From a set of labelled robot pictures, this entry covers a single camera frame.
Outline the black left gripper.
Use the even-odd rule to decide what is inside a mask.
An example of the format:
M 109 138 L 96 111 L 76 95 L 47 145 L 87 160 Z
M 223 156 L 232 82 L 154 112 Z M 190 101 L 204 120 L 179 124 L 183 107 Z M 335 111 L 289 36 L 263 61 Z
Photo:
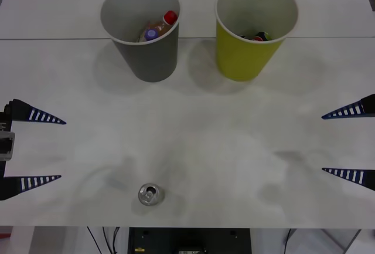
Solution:
M 12 158 L 12 121 L 66 124 L 62 119 L 33 107 L 22 100 L 13 99 L 5 105 L 4 112 L 1 113 L 1 201 L 41 187 L 62 177 L 61 175 L 4 177 L 6 162 Z

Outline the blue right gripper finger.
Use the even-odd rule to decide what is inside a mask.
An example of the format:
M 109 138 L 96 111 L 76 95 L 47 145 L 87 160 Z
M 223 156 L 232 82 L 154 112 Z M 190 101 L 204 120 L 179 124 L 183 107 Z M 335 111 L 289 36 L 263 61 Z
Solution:
M 375 170 L 321 168 L 329 174 L 375 191 Z
M 348 104 L 322 116 L 323 120 L 340 118 L 374 117 L 375 94 L 371 94 L 359 101 Z

